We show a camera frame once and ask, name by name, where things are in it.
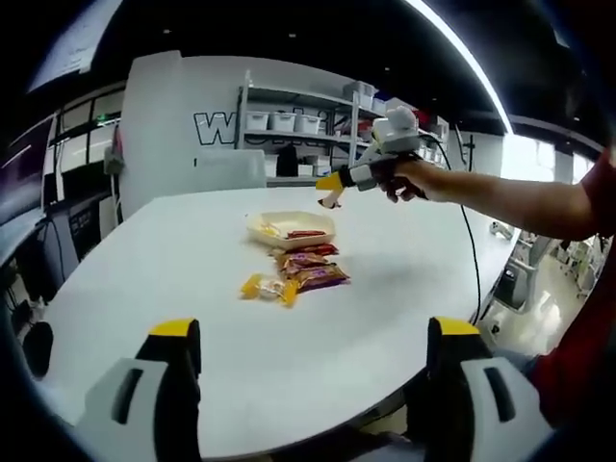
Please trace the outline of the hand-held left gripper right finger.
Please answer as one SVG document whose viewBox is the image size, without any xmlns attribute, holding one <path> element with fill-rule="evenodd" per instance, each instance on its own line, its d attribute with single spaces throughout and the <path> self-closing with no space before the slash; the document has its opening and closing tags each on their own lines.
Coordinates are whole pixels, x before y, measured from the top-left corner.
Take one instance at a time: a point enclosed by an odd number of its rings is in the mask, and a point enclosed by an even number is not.
<svg viewBox="0 0 616 462">
<path fill-rule="evenodd" d="M 427 461 L 527 461 L 552 434 L 539 395 L 467 321 L 427 328 Z"/>
</svg>

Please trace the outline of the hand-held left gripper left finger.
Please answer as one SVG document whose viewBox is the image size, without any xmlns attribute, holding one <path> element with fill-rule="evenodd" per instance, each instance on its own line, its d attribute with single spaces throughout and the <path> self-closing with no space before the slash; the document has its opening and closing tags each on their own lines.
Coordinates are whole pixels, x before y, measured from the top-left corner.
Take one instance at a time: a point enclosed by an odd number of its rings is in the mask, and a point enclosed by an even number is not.
<svg viewBox="0 0 616 462">
<path fill-rule="evenodd" d="M 199 322 L 152 328 L 89 389 L 75 431 L 98 461 L 199 461 Z"/>
</svg>

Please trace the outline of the person's right hand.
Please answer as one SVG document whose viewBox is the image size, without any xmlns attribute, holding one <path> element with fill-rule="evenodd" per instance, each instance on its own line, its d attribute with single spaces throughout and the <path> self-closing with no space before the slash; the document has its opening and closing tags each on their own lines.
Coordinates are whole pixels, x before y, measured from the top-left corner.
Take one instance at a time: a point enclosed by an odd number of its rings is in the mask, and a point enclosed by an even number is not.
<svg viewBox="0 0 616 462">
<path fill-rule="evenodd" d="M 379 188 L 393 203 L 413 198 L 427 199 L 424 187 L 429 185 L 431 166 L 420 160 L 397 161 L 383 170 Z"/>
</svg>

